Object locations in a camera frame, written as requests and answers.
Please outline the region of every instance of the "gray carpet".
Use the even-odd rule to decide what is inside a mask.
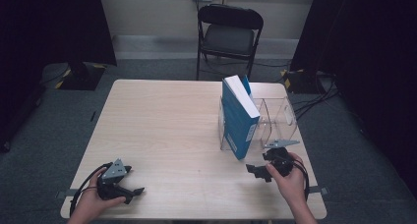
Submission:
[[[262,60],[251,82],[277,83],[286,60]],[[107,94],[117,79],[185,80],[195,78],[196,60],[120,60],[104,72],[95,91],[58,90],[58,79],[45,84],[42,102],[0,154],[0,223],[65,223],[63,200],[55,198],[72,183]],[[220,81],[237,65],[204,66],[201,81]],[[65,64],[44,69],[45,81],[62,73]],[[323,79],[329,86],[328,79]],[[294,109],[316,95],[289,94]],[[417,203],[395,170],[360,133],[356,116],[340,96],[314,106],[299,120],[328,217],[320,223],[417,223]],[[131,223],[94,221],[94,223]],[[293,223],[275,221],[274,223]]]

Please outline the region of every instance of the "chair seat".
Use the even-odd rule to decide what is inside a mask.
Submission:
[[[202,43],[202,49],[217,53],[250,56],[254,36],[251,29],[210,25]]]

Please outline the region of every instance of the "chair backrest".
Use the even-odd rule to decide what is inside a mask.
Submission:
[[[264,19],[251,9],[220,4],[209,4],[202,7],[198,14],[201,22],[219,26],[262,30]]]

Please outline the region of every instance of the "black folding chair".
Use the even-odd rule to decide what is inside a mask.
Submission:
[[[264,19],[256,11],[219,4],[202,7],[198,14],[199,48],[196,80],[199,79],[200,56],[214,55],[247,60],[247,77],[251,76],[255,53]],[[208,24],[206,33],[203,24]]]

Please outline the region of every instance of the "blue book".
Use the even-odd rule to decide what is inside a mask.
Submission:
[[[238,76],[223,80],[224,138],[239,160],[246,156],[260,119],[260,112],[248,92],[249,82],[244,87]]]
[[[246,75],[245,75],[245,78],[243,78],[243,80],[242,80],[242,85],[246,89],[246,92],[248,92],[249,97],[251,97],[251,99],[253,99],[252,98],[251,86],[249,85],[249,80],[248,80],[248,77],[246,77]]]

